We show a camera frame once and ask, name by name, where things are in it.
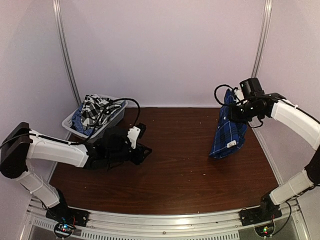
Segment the blue plaid long sleeve shirt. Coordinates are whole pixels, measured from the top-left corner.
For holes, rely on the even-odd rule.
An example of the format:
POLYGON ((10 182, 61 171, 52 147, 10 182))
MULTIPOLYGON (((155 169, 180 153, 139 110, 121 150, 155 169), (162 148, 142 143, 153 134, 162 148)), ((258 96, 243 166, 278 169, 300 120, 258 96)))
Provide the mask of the blue plaid long sleeve shirt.
POLYGON ((209 157, 222 159, 240 150, 245 143, 247 125, 229 120, 230 108, 222 106, 219 110, 217 128, 209 157))

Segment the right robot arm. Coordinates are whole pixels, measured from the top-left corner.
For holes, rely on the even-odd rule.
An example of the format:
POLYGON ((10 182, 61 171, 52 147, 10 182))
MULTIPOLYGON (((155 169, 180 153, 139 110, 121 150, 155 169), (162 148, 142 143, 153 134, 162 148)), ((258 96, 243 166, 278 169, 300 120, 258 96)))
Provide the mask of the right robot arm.
POLYGON ((301 172, 261 198, 255 215, 259 220, 266 221, 277 215, 282 203, 319 186, 320 122, 284 96, 278 93, 266 94, 257 78, 248 78, 239 85, 240 88, 235 91, 237 100, 229 110, 231 121, 248 123, 254 117, 259 120, 271 118, 293 130, 315 150, 312 159, 301 172))

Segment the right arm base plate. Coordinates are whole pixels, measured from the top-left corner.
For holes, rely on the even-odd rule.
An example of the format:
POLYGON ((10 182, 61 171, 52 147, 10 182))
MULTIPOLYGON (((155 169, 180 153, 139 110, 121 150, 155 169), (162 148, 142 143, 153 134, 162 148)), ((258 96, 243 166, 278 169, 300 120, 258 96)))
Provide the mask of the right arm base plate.
POLYGON ((280 218, 282 212, 279 209, 269 213, 263 213, 261 207, 243 208, 239 212, 239 218, 242 226, 255 225, 267 221, 271 221, 273 217, 280 218))

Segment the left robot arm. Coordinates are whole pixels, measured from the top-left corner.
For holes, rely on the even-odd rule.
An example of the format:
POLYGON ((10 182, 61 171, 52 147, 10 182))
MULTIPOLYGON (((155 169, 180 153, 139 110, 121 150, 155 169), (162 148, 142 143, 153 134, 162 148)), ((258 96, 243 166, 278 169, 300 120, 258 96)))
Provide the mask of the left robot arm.
POLYGON ((21 122, 0 146, 0 172, 40 199, 58 221, 67 222, 73 215, 63 193, 36 175, 28 161, 47 160, 87 170, 110 168, 123 162, 140 165, 152 153, 151 148, 138 142, 145 131, 142 123, 129 130, 116 126, 105 130, 92 143, 88 138, 72 142, 42 135, 21 122))

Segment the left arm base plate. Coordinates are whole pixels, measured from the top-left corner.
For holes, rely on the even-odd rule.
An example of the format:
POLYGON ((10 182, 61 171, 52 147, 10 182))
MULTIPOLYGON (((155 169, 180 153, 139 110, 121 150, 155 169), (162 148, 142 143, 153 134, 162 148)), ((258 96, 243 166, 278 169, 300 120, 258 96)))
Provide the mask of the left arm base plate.
POLYGON ((86 227, 89 219, 89 212, 86 210, 69 208, 66 216, 58 216, 58 214, 48 209, 45 217, 70 226, 86 227))

